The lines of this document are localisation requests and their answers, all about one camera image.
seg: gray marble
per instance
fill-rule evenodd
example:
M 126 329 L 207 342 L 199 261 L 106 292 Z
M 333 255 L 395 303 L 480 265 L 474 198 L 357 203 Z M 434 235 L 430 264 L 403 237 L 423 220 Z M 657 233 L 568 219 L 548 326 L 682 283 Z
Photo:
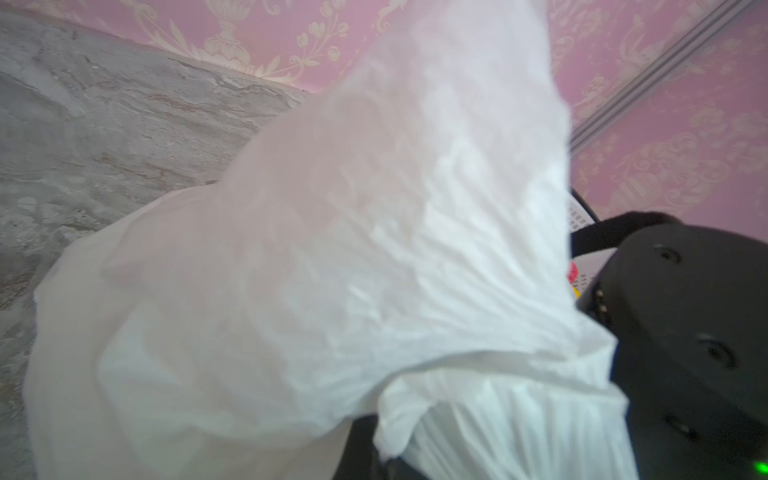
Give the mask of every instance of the gray marble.
M 295 90 L 0 10 L 0 478 L 35 477 L 22 381 L 32 290 L 61 250 L 215 181 Z

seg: pink wallpaper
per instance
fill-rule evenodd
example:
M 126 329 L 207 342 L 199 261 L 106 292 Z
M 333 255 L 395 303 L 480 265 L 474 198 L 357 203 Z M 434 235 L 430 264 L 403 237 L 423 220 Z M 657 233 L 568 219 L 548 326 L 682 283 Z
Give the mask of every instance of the pink wallpaper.
M 722 0 L 549 0 L 552 67 L 574 126 Z
M 576 124 L 722 0 L 542 0 Z M 178 55 L 319 91 L 409 0 L 0 0 Z
M 662 210 L 768 240 L 768 2 L 759 2 L 578 152 L 602 217 Z
M 319 91 L 408 0 L 0 0 L 259 78 Z

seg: crumpled white cloth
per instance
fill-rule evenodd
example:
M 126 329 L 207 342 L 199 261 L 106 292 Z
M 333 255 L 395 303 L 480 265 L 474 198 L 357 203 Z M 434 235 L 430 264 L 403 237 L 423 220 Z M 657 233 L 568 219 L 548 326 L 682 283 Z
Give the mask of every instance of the crumpled white cloth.
M 435 480 L 636 478 L 615 339 L 565 280 L 567 137 L 542 4 L 414 2 L 221 182 L 65 251 L 25 384 L 39 478 L 330 478 L 375 411 L 382 457 L 415 430 Z

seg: black device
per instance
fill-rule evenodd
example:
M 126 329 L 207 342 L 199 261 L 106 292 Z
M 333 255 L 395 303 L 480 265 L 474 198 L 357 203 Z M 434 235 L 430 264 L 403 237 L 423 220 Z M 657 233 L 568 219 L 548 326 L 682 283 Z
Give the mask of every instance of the black device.
M 610 247 L 577 305 L 619 339 L 641 479 L 768 480 L 768 244 L 638 212 L 571 235 L 574 257 Z M 379 464 L 375 428 L 353 424 L 334 480 L 426 480 Z

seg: wall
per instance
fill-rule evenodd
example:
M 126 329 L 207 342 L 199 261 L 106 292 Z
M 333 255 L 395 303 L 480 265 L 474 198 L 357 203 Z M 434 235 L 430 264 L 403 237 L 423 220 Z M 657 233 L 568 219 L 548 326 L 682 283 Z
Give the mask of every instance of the wall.
M 574 158 L 602 217 L 661 210 L 768 241 L 768 2 L 759 2 Z
M 578 124 L 722 0 L 546 1 L 553 69 Z M 409 0 L 0 2 L 320 91 L 402 14 Z
M 408 0 L 0 0 L 177 55 L 319 91 Z
M 0 478 L 34 480 L 22 384 L 32 293 L 64 247 L 216 180 L 292 88 L 0 9 Z M 73 332 L 91 335 L 93 332 Z
M 722 0 L 549 0 L 552 68 L 573 108 L 589 118 Z

